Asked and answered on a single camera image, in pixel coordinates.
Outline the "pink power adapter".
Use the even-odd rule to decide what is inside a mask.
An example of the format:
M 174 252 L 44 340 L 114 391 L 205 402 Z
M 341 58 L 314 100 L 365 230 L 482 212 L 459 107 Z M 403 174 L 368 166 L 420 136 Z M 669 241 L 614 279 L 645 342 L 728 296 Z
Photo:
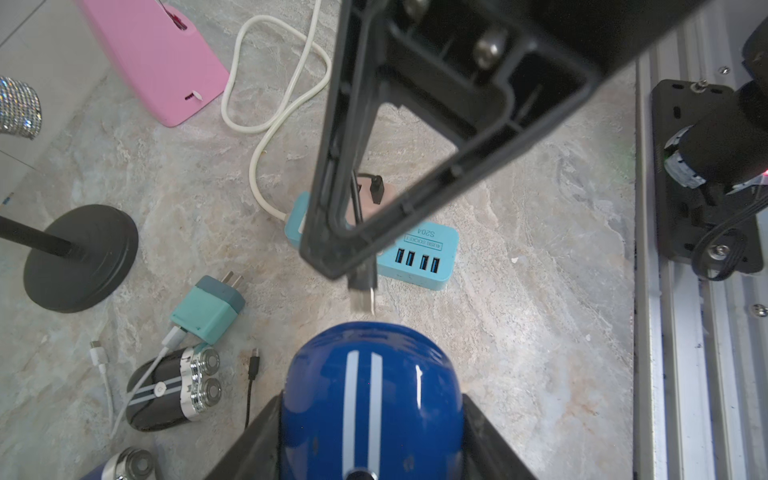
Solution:
M 368 178 L 358 179 L 359 197 L 363 213 L 363 219 L 368 220 L 374 216 L 380 209 L 391 203 L 398 195 L 395 185 L 385 182 L 383 184 L 384 192 L 379 203 L 375 203 L 371 193 L 371 182 Z

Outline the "teal power adapter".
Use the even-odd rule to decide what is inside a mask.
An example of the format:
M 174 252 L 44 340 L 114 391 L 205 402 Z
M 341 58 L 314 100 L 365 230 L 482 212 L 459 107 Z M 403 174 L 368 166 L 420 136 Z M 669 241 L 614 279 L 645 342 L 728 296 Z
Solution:
M 171 313 L 171 322 L 214 345 L 245 306 L 245 299 L 238 289 L 242 280 L 242 276 L 234 277 L 232 271 L 222 279 L 204 275 Z

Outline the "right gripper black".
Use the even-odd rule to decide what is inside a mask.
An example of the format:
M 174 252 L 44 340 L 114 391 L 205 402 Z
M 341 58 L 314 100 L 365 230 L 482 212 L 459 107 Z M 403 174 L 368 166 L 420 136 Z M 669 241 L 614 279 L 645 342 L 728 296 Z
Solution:
M 311 188 L 303 259 L 353 271 L 555 130 L 699 1 L 345 1 Z M 384 108 L 449 152 L 351 225 L 353 174 Z

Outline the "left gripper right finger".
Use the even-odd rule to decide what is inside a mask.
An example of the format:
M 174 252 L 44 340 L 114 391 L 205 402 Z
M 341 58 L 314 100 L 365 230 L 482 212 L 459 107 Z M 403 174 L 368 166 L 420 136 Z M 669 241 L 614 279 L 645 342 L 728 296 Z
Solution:
M 462 479 L 536 480 L 475 402 L 463 394 Z

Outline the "black electric shaver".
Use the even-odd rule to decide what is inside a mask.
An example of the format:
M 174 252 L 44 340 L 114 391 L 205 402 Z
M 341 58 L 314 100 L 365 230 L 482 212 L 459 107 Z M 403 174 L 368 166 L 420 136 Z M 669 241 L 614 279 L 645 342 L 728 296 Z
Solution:
M 150 361 L 134 371 L 127 392 L 125 419 L 135 430 L 154 432 L 200 420 L 222 398 L 216 374 L 221 361 L 210 345 L 200 343 L 164 356 L 152 374 Z

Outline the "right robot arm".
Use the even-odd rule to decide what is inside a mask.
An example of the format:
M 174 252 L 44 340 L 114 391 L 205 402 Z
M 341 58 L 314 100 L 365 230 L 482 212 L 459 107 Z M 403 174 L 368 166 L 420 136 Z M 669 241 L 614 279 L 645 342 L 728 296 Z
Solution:
M 361 265 L 475 184 L 526 153 L 605 80 L 705 1 L 343 1 L 326 118 L 300 253 L 329 279 Z M 656 157 L 662 178 L 719 200 L 767 170 L 767 17 L 742 49 L 751 81 L 699 118 L 669 109 Z M 405 106 L 457 152 L 373 219 L 347 227 L 357 173 L 379 107 Z M 741 224 L 767 195 L 685 240 L 702 280 L 744 273 Z

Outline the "small blue electric shaver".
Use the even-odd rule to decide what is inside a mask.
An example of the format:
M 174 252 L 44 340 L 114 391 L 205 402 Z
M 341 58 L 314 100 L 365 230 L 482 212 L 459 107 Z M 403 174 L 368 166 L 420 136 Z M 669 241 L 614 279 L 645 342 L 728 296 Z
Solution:
M 282 391 L 283 479 L 459 479 L 463 397 L 448 356 L 408 327 L 349 322 L 293 357 Z

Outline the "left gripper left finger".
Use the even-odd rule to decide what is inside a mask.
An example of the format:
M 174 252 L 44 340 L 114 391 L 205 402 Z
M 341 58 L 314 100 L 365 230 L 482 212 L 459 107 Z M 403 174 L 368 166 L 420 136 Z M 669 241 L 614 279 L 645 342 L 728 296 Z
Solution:
M 206 480 L 279 479 L 282 394 L 274 396 L 205 477 Z

